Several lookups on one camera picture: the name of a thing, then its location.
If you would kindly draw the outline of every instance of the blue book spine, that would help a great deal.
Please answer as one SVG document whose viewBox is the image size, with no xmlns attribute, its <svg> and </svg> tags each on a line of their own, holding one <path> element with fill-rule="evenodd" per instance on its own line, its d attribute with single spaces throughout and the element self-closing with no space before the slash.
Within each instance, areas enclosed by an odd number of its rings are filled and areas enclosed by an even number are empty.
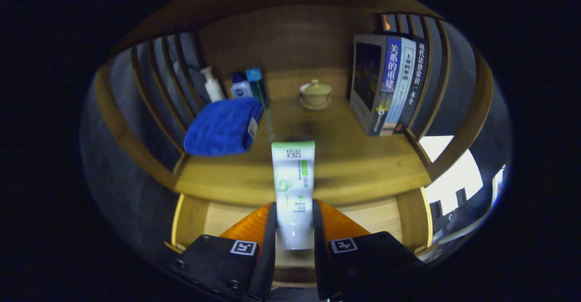
<svg viewBox="0 0 581 302">
<path fill-rule="evenodd" d="M 401 39 L 401 56 L 399 63 L 398 81 L 394 92 L 392 104 L 389 107 L 388 116 L 385 118 L 385 123 L 398 122 L 401 111 L 405 105 L 407 93 L 411 86 L 413 71 L 415 66 L 415 50 L 416 43 L 409 39 Z"/>
<path fill-rule="evenodd" d="M 401 37 L 387 37 L 388 45 L 385 58 L 384 79 L 381 82 L 383 93 L 393 93 L 398 82 L 399 61 L 401 59 Z"/>
</svg>

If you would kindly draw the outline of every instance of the white bottle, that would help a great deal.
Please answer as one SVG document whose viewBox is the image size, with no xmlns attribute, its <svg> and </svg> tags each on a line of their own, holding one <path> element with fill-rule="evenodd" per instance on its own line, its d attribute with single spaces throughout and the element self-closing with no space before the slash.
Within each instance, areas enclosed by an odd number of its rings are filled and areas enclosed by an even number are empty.
<svg viewBox="0 0 581 302">
<path fill-rule="evenodd" d="M 212 67 L 206 67 L 200 70 L 204 77 L 206 77 L 206 91 L 210 100 L 215 103 L 216 101 L 224 100 L 224 93 L 220 87 L 220 82 L 212 75 Z"/>
<path fill-rule="evenodd" d="M 232 96 L 234 99 L 251 98 L 252 89 L 251 84 L 244 79 L 242 74 L 236 72 L 232 75 Z"/>
</svg>

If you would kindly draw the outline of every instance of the dark background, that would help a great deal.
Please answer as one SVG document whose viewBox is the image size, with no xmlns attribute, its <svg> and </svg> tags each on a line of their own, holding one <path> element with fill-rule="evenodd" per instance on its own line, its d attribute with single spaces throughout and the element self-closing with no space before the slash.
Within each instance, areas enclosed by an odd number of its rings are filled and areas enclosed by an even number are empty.
<svg viewBox="0 0 581 302">
<path fill-rule="evenodd" d="M 79 159 L 79 112 L 97 66 L 169 1 L 3 0 L 4 206 L 15 235 L 5 241 L 2 300 L 199 300 L 116 236 L 96 211 Z M 572 299 L 579 230 L 569 218 L 576 187 L 565 180 L 574 178 L 578 139 L 574 113 L 561 109 L 579 91 L 569 84 L 578 72 L 578 1 L 419 1 L 448 18 L 491 64 L 511 111 L 515 157 L 491 219 L 411 294 Z"/>
</svg>

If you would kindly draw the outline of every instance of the white tube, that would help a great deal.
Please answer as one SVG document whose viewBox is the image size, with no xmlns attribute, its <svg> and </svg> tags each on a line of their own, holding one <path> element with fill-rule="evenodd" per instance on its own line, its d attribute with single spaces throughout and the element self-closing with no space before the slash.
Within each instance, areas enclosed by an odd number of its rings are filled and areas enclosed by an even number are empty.
<svg viewBox="0 0 581 302">
<path fill-rule="evenodd" d="M 276 225 L 285 250 L 313 248 L 315 142 L 272 143 Z"/>
</svg>

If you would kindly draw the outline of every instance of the dark book cover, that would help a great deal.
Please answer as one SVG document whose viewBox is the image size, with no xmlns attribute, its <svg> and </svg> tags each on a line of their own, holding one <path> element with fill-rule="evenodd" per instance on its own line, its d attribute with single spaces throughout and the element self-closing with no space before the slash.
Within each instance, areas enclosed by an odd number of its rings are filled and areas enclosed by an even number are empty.
<svg viewBox="0 0 581 302">
<path fill-rule="evenodd" d="M 409 88 L 409 92 L 405 100 L 405 105 L 401 111 L 401 115 L 394 133 L 402 133 L 405 128 L 407 128 L 409 120 L 411 120 L 411 116 L 415 111 L 415 107 L 418 105 L 419 95 L 422 93 L 423 83 L 426 79 L 426 72 L 428 70 L 428 41 L 420 39 L 419 37 L 414 37 L 414 41 L 417 44 L 414 78 L 411 82 L 411 87 Z"/>
</svg>

